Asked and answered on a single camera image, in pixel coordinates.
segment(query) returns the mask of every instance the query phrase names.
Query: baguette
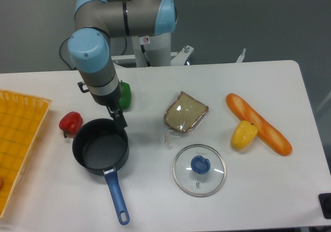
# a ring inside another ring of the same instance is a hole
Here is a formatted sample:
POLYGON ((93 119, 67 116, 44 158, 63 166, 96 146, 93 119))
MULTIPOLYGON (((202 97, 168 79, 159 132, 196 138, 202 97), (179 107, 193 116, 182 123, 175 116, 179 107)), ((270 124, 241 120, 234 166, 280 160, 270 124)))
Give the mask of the baguette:
POLYGON ((292 152, 292 146, 289 141, 244 99, 236 94, 228 94, 225 101, 237 118, 249 121, 259 129, 258 137, 276 153, 288 156, 292 152))

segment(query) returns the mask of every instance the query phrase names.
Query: white table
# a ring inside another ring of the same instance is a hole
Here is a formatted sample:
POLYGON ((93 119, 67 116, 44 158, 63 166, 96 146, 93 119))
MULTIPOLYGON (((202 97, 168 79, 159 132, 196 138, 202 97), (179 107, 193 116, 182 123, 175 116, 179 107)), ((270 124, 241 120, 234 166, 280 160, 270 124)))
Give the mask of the white table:
POLYGON ((118 69, 132 89, 125 113, 130 155, 118 171, 131 221, 121 226, 103 177, 81 167, 72 139, 58 128, 70 111, 84 122, 106 117, 105 107, 77 86, 76 71, 0 75, 0 88, 53 100, 33 154, 0 229, 11 231, 215 231, 329 225, 318 195, 331 192, 331 177, 297 63, 118 69), (209 106, 206 119, 186 138, 163 144, 162 117, 183 90, 209 106), (293 146, 289 157, 260 139, 240 153, 230 147, 238 119, 225 103, 236 93, 281 131, 293 146), (184 193, 172 176, 177 153, 190 144, 215 148, 227 178, 213 196, 184 193))

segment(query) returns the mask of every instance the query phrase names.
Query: black saucepan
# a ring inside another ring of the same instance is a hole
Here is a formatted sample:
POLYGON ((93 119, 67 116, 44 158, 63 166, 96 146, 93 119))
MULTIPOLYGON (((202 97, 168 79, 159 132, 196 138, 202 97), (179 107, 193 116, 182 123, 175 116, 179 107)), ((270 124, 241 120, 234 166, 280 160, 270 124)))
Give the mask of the black saucepan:
POLYGON ((129 156, 128 136, 125 130, 118 131, 114 121, 100 118, 86 123, 72 143, 75 159, 89 172, 104 175, 108 184, 119 223, 130 221, 117 171, 129 156))

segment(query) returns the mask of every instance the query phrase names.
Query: bread slice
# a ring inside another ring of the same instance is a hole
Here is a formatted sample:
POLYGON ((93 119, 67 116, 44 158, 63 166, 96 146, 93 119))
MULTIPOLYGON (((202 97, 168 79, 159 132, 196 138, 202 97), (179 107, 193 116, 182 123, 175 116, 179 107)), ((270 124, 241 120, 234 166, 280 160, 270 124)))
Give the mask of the bread slice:
POLYGON ((164 115, 165 123, 173 130, 187 133, 208 111, 209 107, 181 92, 164 115))

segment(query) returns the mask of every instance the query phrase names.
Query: gray floor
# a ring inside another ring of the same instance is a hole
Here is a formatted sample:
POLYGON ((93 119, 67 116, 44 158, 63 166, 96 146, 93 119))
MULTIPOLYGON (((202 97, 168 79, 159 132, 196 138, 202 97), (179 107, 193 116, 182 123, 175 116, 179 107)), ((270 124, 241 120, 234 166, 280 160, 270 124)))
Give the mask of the gray floor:
MULTIPOLYGON (((193 64, 292 59, 299 63, 331 163, 331 0, 174 0, 172 51, 195 48, 193 64)), ((73 33, 76 0, 0 0, 0 73, 67 70, 58 56, 73 33)), ((112 40, 112 54, 124 48, 112 40)), ((132 54, 129 44, 126 54, 132 54)), ((64 47, 64 57, 68 59, 64 47)))

